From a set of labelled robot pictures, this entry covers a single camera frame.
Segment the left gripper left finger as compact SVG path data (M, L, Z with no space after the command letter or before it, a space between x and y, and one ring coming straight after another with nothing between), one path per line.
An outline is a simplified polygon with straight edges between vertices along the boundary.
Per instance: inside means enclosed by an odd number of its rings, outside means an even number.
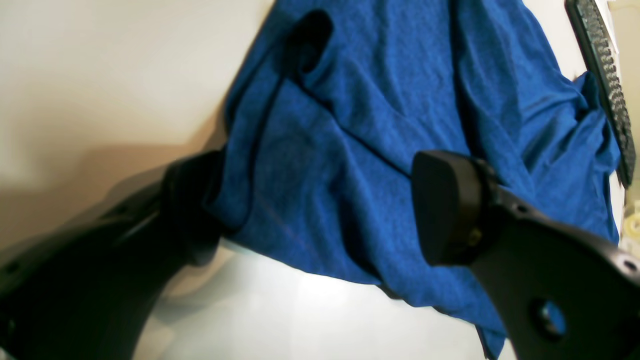
M208 264L221 226L203 206L224 152L173 162L162 180L1 266L3 360L130 360L154 305L187 266Z

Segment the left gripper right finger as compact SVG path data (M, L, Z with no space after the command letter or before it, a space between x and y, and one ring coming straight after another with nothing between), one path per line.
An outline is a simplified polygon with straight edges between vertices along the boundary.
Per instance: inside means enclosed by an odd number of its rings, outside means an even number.
M425 261L470 269L519 360L639 358L637 258L546 218L457 153L416 153L411 193Z

